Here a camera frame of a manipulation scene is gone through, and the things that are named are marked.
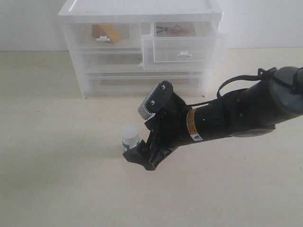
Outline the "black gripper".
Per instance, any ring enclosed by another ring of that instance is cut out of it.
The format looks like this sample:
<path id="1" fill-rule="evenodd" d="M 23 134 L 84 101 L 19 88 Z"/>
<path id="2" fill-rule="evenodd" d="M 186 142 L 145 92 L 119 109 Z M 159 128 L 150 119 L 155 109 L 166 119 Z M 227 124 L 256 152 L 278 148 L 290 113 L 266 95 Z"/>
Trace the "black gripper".
<path id="1" fill-rule="evenodd" d="M 143 140 L 123 153 L 130 162 L 154 171 L 158 165 L 180 146 L 192 143 L 186 123 L 192 108 L 173 93 L 173 85 L 164 80 L 148 94 L 138 107 L 139 115 L 148 120 L 145 125 L 151 131 L 147 142 Z"/>

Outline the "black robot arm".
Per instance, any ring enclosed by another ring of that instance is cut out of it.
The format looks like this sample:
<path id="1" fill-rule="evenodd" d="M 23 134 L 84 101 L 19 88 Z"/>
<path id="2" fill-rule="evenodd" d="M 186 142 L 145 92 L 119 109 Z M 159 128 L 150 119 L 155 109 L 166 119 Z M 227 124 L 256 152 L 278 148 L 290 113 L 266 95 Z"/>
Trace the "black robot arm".
<path id="1" fill-rule="evenodd" d="M 191 105 L 174 92 L 170 82 L 157 84 L 138 109 L 149 137 L 127 148 L 124 158 L 153 171 L 181 146 L 264 135 L 303 114 L 302 68 L 259 69 L 256 76 L 240 75 L 226 83 L 238 80 L 254 85 Z"/>

